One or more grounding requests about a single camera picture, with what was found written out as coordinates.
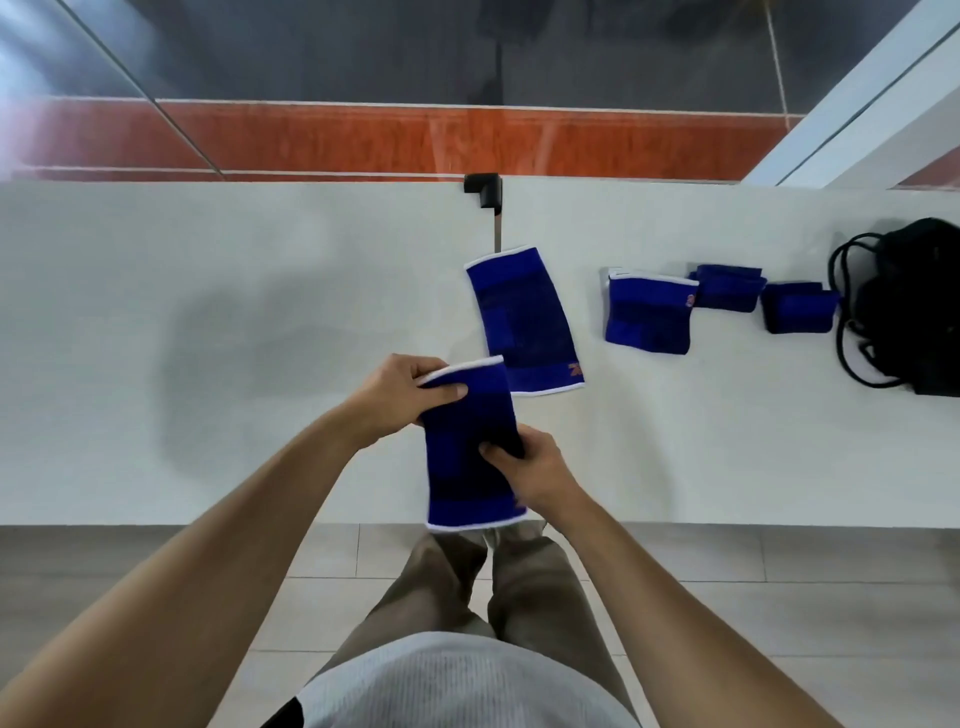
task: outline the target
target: white table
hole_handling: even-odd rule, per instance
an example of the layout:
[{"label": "white table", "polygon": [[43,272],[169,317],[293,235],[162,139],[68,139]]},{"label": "white table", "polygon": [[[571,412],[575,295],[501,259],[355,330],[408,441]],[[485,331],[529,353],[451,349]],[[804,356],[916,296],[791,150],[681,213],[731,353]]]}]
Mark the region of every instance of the white table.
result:
[{"label": "white table", "polygon": [[608,344],[600,275],[708,262],[826,282],[839,243],[960,223],[960,195],[515,178],[504,199],[503,248],[540,248],[587,379],[517,416],[619,519],[960,526],[960,399],[867,389],[832,335],[771,335],[759,307],[694,309],[686,356]]},{"label": "white table", "polygon": [[[186,523],[390,352],[484,355],[455,183],[0,186],[0,523]],[[422,521],[423,435],[324,506]]]},{"label": "white table", "polygon": [[[603,341],[600,270],[826,276],[851,235],[960,195],[520,178],[587,387],[518,399],[622,520],[960,525],[960,400],[871,391],[825,335],[697,309],[687,356]],[[0,186],[0,523],[184,523],[391,351],[486,349],[458,184]],[[422,434],[361,452],[320,520],[422,522]]]}]

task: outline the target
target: tile floor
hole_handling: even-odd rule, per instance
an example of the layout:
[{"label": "tile floor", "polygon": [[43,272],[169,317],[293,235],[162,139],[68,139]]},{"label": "tile floor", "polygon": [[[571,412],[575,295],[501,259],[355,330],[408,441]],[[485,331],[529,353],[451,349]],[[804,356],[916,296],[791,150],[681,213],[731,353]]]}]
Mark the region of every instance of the tile floor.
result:
[{"label": "tile floor", "polygon": [[[690,591],[856,728],[956,726],[960,532],[630,524]],[[0,528],[0,685],[175,527]],[[318,525],[304,541],[214,726],[259,726],[386,590],[413,525]],[[587,575],[575,555],[574,569]],[[601,631],[655,726],[600,599]],[[471,605],[486,612],[488,565]]]}]

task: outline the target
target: left hand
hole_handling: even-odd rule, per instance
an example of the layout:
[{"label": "left hand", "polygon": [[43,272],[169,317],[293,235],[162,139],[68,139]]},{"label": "left hand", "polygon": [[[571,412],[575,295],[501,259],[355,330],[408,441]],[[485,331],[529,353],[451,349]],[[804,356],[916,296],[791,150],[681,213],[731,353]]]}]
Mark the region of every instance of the left hand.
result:
[{"label": "left hand", "polygon": [[388,356],[342,405],[357,427],[357,446],[366,448],[415,422],[422,412],[462,399],[465,384],[421,389],[414,383],[445,366],[434,356]]}]

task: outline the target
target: orange stripe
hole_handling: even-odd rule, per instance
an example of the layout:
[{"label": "orange stripe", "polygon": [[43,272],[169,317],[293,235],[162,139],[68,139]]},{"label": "orange stripe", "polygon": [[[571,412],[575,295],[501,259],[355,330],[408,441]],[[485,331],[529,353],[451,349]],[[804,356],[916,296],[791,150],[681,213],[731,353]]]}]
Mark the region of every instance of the orange stripe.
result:
[{"label": "orange stripe", "polygon": [[206,168],[156,109],[136,99],[0,104],[0,159],[27,166]]},{"label": "orange stripe", "polygon": [[960,147],[931,161],[900,184],[935,187],[960,187]]},{"label": "orange stripe", "polygon": [[137,169],[14,169],[12,180],[62,180],[67,182],[216,182],[213,172]]},{"label": "orange stripe", "polygon": [[786,134],[780,116],[163,105],[222,169],[736,181]]},{"label": "orange stripe", "polygon": [[[164,106],[222,169],[250,171],[234,179],[271,182],[305,179],[252,175],[259,170],[451,176],[497,171],[736,181],[785,134],[778,116],[195,102]],[[23,166],[205,169],[162,116],[139,100],[0,105],[0,159]],[[57,179],[68,179],[74,173],[58,174]],[[110,179],[112,173],[98,174]],[[45,179],[54,177],[51,172]]]}]

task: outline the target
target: folded blue sleeve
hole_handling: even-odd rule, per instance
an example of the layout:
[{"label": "folded blue sleeve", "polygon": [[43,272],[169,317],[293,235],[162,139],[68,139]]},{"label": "folded blue sleeve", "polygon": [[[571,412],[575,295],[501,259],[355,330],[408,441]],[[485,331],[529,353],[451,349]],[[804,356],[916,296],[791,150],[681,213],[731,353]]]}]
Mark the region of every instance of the folded blue sleeve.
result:
[{"label": "folded blue sleeve", "polygon": [[502,355],[514,394],[582,386],[584,375],[557,291],[536,248],[487,258],[467,268],[487,347]]},{"label": "folded blue sleeve", "polygon": [[497,357],[483,366],[450,372],[424,384],[463,382],[467,396],[424,412],[430,506],[427,525],[457,530],[520,519],[527,511],[516,504],[506,478],[481,457],[480,444],[494,443],[523,456],[516,432],[507,370]]},{"label": "folded blue sleeve", "polygon": [[690,351],[690,311],[697,283],[664,277],[611,277],[606,339],[646,352]]},{"label": "folded blue sleeve", "polygon": [[828,333],[840,294],[814,281],[770,283],[760,303],[770,333]]},{"label": "folded blue sleeve", "polygon": [[700,282],[697,307],[750,313],[756,308],[756,299],[767,284],[761,273],[759,268],[736,265],[697,266],[689,276]]}]

